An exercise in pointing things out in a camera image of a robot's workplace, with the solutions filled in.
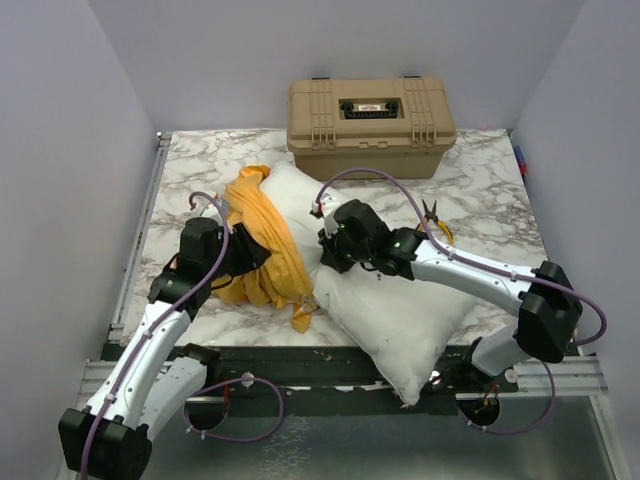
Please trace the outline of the orange Mickey Mouse pillowcase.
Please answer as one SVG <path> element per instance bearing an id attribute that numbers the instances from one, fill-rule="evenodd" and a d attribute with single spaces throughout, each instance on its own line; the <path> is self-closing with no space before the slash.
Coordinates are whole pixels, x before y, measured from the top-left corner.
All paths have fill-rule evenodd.
<path id="1" fill-rule="evenodd" d="M 271 304 L 277 309 L 290 305 L 292 328 L 303 334 L 316 309 L 311 278 L 289 227 L 261 190 L 270 175 L 271 168 L 266 165 L 242 168 L 226 186 L 224 199 L 230 207 L 230 223 L 244 225 L 271 256 L 259 269 L 236 276 L 229 284 L 215 281 L 212 292 L 225 303 L 246 301 L 258 307 Z"/>

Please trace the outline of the white pillow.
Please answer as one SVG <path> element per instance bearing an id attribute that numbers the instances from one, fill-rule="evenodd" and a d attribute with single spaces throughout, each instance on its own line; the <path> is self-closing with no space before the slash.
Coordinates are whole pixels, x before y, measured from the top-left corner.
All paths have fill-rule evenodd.
<path id="1" fill-rule="evenodd" d="M 316 304 L 371 357 L 403 404 L 413 406 L 477 301 L 436 283 L 377 276 L 359 266 L 339 274 L 323 265 L 317 238 L 322 223 L 309 213 L 321 186 L 293 165 L 280 164 L 260 189 L 293 237 Z"/>

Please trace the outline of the tan plastic toolbox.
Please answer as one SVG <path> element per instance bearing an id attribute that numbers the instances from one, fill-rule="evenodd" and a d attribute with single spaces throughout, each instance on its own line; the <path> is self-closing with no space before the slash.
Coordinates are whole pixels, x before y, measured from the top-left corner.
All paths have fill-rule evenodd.
<path id="1" fill-rule="evenodd" d="M 317 180 L 356 167 L 429 179 L 456 140 L 436 77 L 312 78 L 289 87 L 287 147 Z"/>

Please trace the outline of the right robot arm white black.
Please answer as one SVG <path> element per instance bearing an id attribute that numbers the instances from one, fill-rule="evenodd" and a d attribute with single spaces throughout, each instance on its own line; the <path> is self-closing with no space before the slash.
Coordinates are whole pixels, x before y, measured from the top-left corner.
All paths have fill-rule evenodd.
<path id="1" fill-rule="evenodd" d="M 545 261 L 537 268 L 500 264 L 457 252 L 416 228 L 391 229 L 367 204 L 330 195 L 312 204 L 323 222 L 322 264 L 339 273 L 354 265 L 409 281 L 452 287 L 485 300 L 517 323 L 476 340 L 459 367 L 461 383 L 481 391 L 508 367 L 536 359 L 561 362 L 583 308 L 564 270 Z"/>

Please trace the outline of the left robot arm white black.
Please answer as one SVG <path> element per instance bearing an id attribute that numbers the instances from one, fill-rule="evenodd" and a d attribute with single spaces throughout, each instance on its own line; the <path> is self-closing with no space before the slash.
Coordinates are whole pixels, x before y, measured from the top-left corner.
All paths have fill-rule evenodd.
<path id="1" fill-rule="evenodd" d="M 271 253 L 242 223 L 188 220 L 179 250 L 153 280 L 129 344 L 81 410 L 67 409 L 58 431 L 67 467 L 83 477 L 138 479 L 152 442 L 194 393 L 214 392 L 223 379 L 218 352 L 189 344 L 164 366 L 177 340 L 215 291 L 214 281 L 259 269 Z"/>

